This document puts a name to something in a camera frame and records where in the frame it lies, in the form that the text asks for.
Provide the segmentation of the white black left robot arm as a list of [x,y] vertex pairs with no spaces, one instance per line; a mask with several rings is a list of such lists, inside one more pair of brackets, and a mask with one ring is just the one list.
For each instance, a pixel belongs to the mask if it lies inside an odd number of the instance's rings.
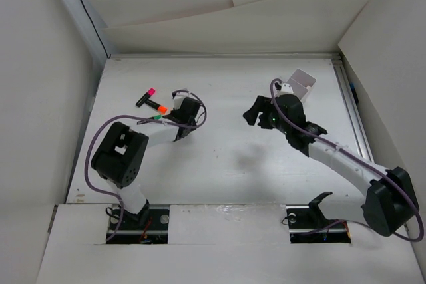
[[120,218],[133,228],[148,222],[149,201],[136,178],[148,148],[179,141],[200,125],[204,103],[193,94],[174,99],[174,108],[160,119],[116,116],[103,124],[89,144],[85,180],[94,191],[114,196]]

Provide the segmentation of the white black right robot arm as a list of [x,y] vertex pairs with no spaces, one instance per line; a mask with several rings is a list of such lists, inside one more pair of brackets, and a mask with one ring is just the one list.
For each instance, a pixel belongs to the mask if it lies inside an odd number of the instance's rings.
[[302,102],[292,94],[258,96],[243,114],[248,125],[276,129],[288,144],[308,158],[337,172],[364,196],[361,208],[367,225],[379,235],[389,237],[415,218],[421,241],[424,225],[410,175],[403,168],[388,169],[354,154],[332,140],[325,128],[306,120]]

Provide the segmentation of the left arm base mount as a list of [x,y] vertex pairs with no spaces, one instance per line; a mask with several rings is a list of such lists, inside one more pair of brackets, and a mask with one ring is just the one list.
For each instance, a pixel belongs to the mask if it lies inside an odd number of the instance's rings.
[[170,206],[151,205],[142,217],[132,216],[127,211],[121,224],[120,206],[105,209],[108,216],[106,244],[110,245],[163,245],[168,243]]

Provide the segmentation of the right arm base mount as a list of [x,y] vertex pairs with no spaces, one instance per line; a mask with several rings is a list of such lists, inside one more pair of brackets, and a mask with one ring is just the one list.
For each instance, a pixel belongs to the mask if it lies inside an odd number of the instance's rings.
[[321,202],[332,192],[323,192],[308,204],[286,206],[281,224],[288,227],[291,244],[351,243],[347,223],[327,219],[320,209]]

